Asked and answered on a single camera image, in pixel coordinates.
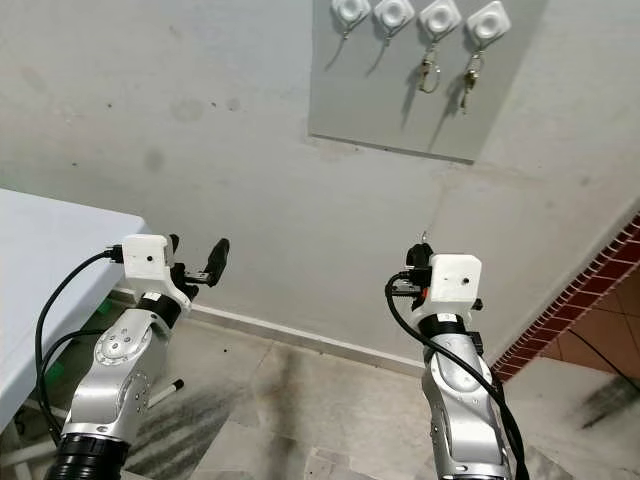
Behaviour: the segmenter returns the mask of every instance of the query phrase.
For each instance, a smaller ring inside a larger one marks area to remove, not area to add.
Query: black wire
[[[584,338],[582,335],[574,332],[572,329],[569,329],[568,331],[569,331],[570,334],[572,334],[572,335],[578,337],[580,340],[582,340],[582,343],[584,343],[587,347],[589,347],[591,350],[593,350],[601,359],[603,359],[605,362],[607,362],[607,364],[611,368],[613,368],[618,375],[620,375],[622,378],[624,378],[629,383],[629,385],[631,385],[631,387],[633,387],[633,389],[636,392],[640,393],[640,387],[638,387],[638,385],[636,385],[633,382],[633,380],[631,380],[624,373],[622,373],[622,371],[618,367],[616,367],[613,363],[611,363],[607,357],[605,357],[602,353],[600,353],[600,351],[596,347],[591,345],[591,343],[589,343],[586,338]]]
[[[51,345],[51,348],[49,348],[49,350],[47,350],[47,353],[45,353],[43,359],[42,359],[42,376],[44,377],[45,373],[47,372],[47,367],[49,366],[49,362],[51,361],[51,357],[53,357],[53,354],[56,352],[56,350],[58,348],[60,348],[60,346],[65,343],[68,340],[71,340],[72,338],[76,338],[76,337],[82,337],[84,335],[102,335],[106,330],[76,330],[75,332],[71,332],[71,333],[67,333],[66,335],[60,337],[58,340],[55,341],[55,343],[53,345]],[[47,383],[46,381],[44,382],[43,386],[42,386],[42,397],[47,399],[47,403],[49,402],[49,395],[47,393]],[[60,424],[58,423],[58,421],[56,420],[55,415],[53,415],[53,413],[51,412],[51,406],[49,405],[49,407],[47,408],[48,412],[51,414],[51,417],[54,419],[55,424],[58,426],[58,429],[61,428]]]
[[[504,392],[501,391],[501,388],[500,390],[496,390],[493,386],[491,386],[489,382],[484,379],[484,377],[480,373],[478,373],[462,358],[458,357],[456,354],[452,353],[430,338],[425,337],[420,332],[417,332],[416,330],[411,328],[411,326],[402,318],[402,315],[400,315],[400,313],[398,312],[395,302],[393,301],[393,284],[396,282],[396,280],[406,280],[407,278],[407,272],[397,273],[389,279],[387,285],[384,288],[387,305],[389,306],[389,310],[391,310],[391,315],[405,332],[407,332],[423,345],[428,346],[432,350],[438,352],[442,356],[457,364],[465,372],[471,375],[471,377],[473,377],[473,379],[487,391],[489,396],[491,396],[491,398],[500,408],[500,416],[504,425],[505,435],[507,436],[507,440],[509,441],[509,445],[511,446],[511,451],[513,452],[513,455],[516,459],[516,480],[529,480],[529,472],[527,471],[527,467],[525,465],[522,435],[520,434],[520,429],[518,428],[518,424],[516,423],[511,410],[509,410],[509,407],[507,406],[507,403],[504,399]]]
[[[49,313],[51,309],[51,305],[58,298],[60,292],[65,289],[65,287],[73,280],[73,278],[78,275],[82,270],[91,265],[93,262],[100,260],[101,258],[110,258],[111,252],[106,250],[102,253],[98,253],[93,257],[86,259],[76,268],[74,268],[69,275],[65,277],[65,279],[58,285],[58,287],[53,291],[47,302],[42,307],[40,312],[40,316],[38,317],[38,323],[36,324],[36,338],[35,338],[35,350],[36,350],[36,392],[38,394],[38,405],[40,405],[40,411],[45,417],[45,420],[48,424],[49,434],[51,435],[52,440],[57,445],[60,441],[60,425],[56,421],[55,417],[51,413],[51,405],[49,404],[49,398],[46,393],[46,386],[44,383],[44,371],[42,370],[42,329],[44,326],[44,319]]]

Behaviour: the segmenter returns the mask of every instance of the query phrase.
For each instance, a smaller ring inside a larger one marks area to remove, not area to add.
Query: silver robotic arm
[[[114,479],[148,408],[171,329],[191,309],[193,283],[213,286],[226,265],[229,241],[221,240],[207,267],[194,274],[175,264],[177,246],[164,236],[132,235],[122,244],[125,278],[137,305],[127,309],[98,339],[91,369],[73,396],[56,462],[47,480]]]
[[[479,334],[467,331],[471,310],[482,308],[477,297],[480,272],[476,257],[436,255],[422,243],[409,250],[407,270],[394,275],[386,289],[394,318],[424,344],[422,387],[431,409],[430,434],[439,479],[512,478],[491,406],[491,396],[501,393],[494,390],[490,396],[487,387],[493,388],[492,375],[481,358]],[[414,299],[408,323],[395,308],[392,297],[397,296]],[[501,404],[506,408],[504,398]],[[521,443],[519,432],[517,440]],[[521,453],[518,451],[517,480],[528,479]]]

